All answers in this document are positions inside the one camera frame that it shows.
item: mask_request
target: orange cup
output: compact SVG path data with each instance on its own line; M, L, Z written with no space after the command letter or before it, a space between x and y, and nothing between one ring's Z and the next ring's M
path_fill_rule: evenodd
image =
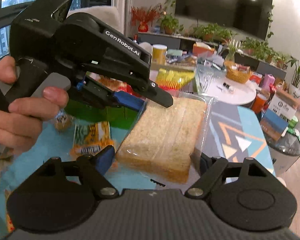
M251 106L251 110L256 114L260 113L267 99L268 98L266 96L262 94L257 94L256 99L254 100L253 105Z

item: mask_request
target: metal bolt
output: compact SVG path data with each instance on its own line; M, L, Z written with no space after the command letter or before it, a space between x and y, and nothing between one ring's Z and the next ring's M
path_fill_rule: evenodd
M193 187L191 189L188 189L188 194L194 197L199 197L203 195L203 190L200 188Z
M104 187L100 192L104 196L113 196L117 191L113 187Z

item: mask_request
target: red vase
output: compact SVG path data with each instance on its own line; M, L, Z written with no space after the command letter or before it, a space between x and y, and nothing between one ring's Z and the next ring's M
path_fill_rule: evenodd
M146 33L149 30L149 26L145 22L140 22L138 31L142 33Z

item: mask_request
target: yellow basket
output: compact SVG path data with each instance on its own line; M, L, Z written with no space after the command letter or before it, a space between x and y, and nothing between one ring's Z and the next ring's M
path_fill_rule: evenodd
M227 67L227 75L226 78L231 79L233 81L239 82L241 84L245 84L249 78L252 76L252 71L248 73L244 73L242 71L233 70L231 66L234 62L232 61L225 61L224 65Z

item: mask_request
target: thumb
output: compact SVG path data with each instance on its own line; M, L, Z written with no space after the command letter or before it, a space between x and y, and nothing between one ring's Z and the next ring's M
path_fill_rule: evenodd
M0 81L11 84L17 80L15 64L14 58L10 56L0 61Z

